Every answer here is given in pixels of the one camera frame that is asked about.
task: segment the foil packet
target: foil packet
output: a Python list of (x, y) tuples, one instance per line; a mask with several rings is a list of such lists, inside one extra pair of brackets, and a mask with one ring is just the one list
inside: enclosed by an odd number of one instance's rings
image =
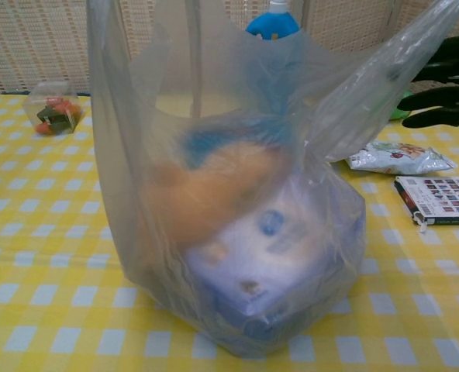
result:
[(431, 147), (373, 141), (346, 159), (350, 169), (384, 174), (415, 175), (447, 171), (457, 165)]

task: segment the translucent plastic bag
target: translucent plastic bag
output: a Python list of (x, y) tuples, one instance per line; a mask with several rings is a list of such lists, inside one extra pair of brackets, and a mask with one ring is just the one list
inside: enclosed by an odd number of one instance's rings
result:
[(242, 356), (323, 317), (357, 278), (363, 198), (328, 161), (372, 140), (459, 17), (441, 0), (387, 43), (332, 53), (163, 0), (129, 56), (119, 2), (88, 0), (95, 153), (126, 276)]

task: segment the black object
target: black object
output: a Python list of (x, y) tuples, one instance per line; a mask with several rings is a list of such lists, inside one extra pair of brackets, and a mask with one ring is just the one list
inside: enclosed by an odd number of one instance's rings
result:
[(55, 134), (61, 133), (66, 129), (72, 129), (67, 115), (57, 112), (51, 106), (45, 106), (36, 116), (42, 122), (46, 122)]
[[(459, 84), (459, 36), (444, 40), (441, 47), (413, 81), (438, 81)], [(412, 115), (402, 124), (408, 128), (423, 128), (446, 124), (459, 126), (459, 86), (423, 91), (404, 98), (398, 108), (412, 111), (441, 106)]]

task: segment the book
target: book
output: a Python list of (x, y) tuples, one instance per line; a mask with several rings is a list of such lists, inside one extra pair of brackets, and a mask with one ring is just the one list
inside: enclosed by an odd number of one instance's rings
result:
[(459, 225), (459, 177), (400, 176), (395, 188), (419, 225)]

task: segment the green object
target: green object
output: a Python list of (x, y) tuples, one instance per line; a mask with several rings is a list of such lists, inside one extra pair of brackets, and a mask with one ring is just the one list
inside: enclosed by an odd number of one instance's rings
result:
[[(409, 97), (410, 95), (412, 95), (410, 91), (405, 91), (403, 94), (403, 98)], [(402, 120), (402, 119), (405, 119), (409, 115), (410, 115), (410, 111), (402, 111), (397, 108), (392, 113), (392, 117), (390, 118), (390, 120)]]

